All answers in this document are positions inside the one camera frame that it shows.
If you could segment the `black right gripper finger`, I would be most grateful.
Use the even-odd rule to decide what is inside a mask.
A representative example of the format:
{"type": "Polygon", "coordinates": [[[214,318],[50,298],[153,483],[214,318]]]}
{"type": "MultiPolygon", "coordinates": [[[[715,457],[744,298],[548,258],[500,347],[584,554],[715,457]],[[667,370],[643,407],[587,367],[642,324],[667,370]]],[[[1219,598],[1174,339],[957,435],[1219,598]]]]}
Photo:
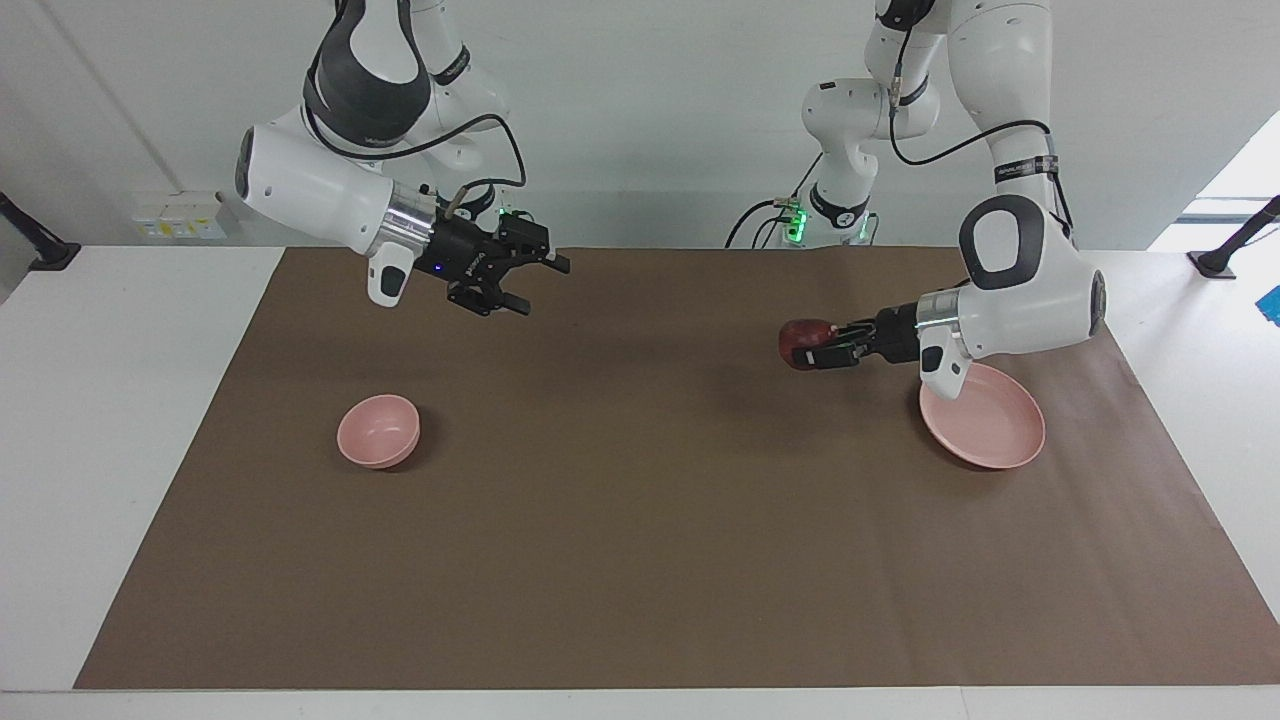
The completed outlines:
{"type": "Polygon", "coordinates": [[[540,264],[562,274],[571,272],[571,260],[554,250],[548,228],[526,217],[502,217],[497,241],[506,252],[497,265],[507,270],[540,264]]]}
{"type": "Polygon", "coordinates": [[[531,304],[526,299],[498,288],[453,284],[447,291],[447,299],[479,316],[490,316],[498,311],[527,316],[531,311],[531,304]]]}

